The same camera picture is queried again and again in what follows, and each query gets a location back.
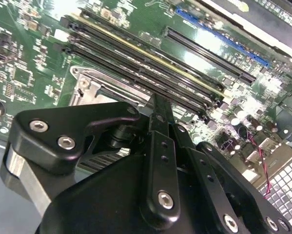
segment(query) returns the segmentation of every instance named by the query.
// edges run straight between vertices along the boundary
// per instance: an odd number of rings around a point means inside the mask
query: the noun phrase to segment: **motherboard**
[[[292,95],[292,11],[274,0],[216,2],[0,0],[0,139],[23,110],[139,108],[159,93],[195,144],[210,142],[261,185],[264,160],[292,158],[276,111]],[[234,7],[274,40],[228,17]],[[263,27],[252,9],[283,32]]]

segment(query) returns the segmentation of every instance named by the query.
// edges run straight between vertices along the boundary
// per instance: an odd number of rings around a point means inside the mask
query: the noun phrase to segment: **metal vent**
[[[292,225],[292,162],[280,171],[272,180],[271,195],[268,201],[275,206]],[[266,186],[259,189],[266,192]]]

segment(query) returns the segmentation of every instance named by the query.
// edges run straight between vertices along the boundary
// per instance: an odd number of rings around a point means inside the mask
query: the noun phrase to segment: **bolt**
[[[161,122],[164,122],[164,118],[161,116],[161,115],[157,115],[156,118],[161,121]]]
[[[81,79],[79,82],[81,88],[87,88],[89,86],[89,81],[85,78]]]
[[[278,231],[278,226],[277,224],[270,218],[270,217],[267,217],[266,218],[267,220],[267,223],[269,224],[269,226],[274,230],[274,231]]]
[[[205,148],[206,148],[208,151],[213,151],[212,147],[209,146],[209,145],[205,145]]]
[[[129,108],[127,108],[127,111],[128,111],[129,113],[133,114],[133,115],[136,114],[136,110],[135,110],[133,107],[129,107]]]
[[[278,219],[278,222],[280,223],[284,230],[286,230],[287,232],[290,230],[288,225],[282,219]]]
[[[43,133],[48,129],[47,123],[42,120],[33,120],[29,124],[30,129],[34,132]]]
[[[62,136],[58,139],[58,145],[65,150],[71,150],[75,147],[76,143],[72,138]]]
[[[182,133],[184,133],[185,132],[185,129],[184,129],[184,127],[183,126],[178,126],[178,129],[182,132]]]
[[[238,232],[238,225],[233,218],[226,214],[224,215],[224,221],[230,231],[232,231],[233,233]]]
[[[170,210],[174,205],[172,197],[166,192],[160,192],[158,195],[158,199],[160,205],[163,206],[165,209]]]

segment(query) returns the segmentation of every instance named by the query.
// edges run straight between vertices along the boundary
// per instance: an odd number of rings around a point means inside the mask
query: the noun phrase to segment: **black metal bracket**
[[[153,95],[142,112],[148,116],[118,102],[15,117],[1,177],[37,206],[41,234],[76,228],[79,233],[292,234],[288,221],[215,147],[194,146],[186,129],[174,123],[167,100]],[[75,184],[71,175],[80,160],[121,147],[131,154]],[[118,213],[119,221],[110,225],[106,219]]]

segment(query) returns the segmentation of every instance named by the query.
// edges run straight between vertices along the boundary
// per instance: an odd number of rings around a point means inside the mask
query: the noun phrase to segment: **green circuit board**
[[[203,8],[197,8],[189,2],[184,1],[177,6],[199,17],[208,28],[267,61],[268,67],[231,47],[203,27],[184,19],[176,13],[175,5],[167,0],[72,0],[64,5],[67,6],[63,6],[59,0],[0,0],[0,34],[11,38],[10,61],[0,62],[0,102],[6,109],[4,116],[0,117],[0,138],[3,140],[7,140],[13,116],[18,112],[69,105],[77,82],[70,73],[72,66],[104,70],[104,67],[81,57],[53,50],[54,43],[66,44],[65,33],[71,32],[60,25],[60,18],[72,12],[77,16],[80,11],[78,8],[217,80],[226,87],[223,95],[237,99],[238,105],[261,122],[274,119],[275,106],[292,89],[292,63],[286,57],[238,33],[230,24],[213,19]],[[94,19],[85,20],[99,25]],[[256,81],[249,85],[237,80],[224,69],[197,57],[183,45],[168,40],[164,35],[167,26],[248,72]],[[222,121],[220,116],[228,115],[234,108],[230,105],[224,111],[209,113],[218,123],[212,129],[200,122],[195,113],[177,107],[173,110],[175,118],[185,123],[193,141],[198,143],[202,140],[214,142],[218,133],[227,128],[227,121]]]

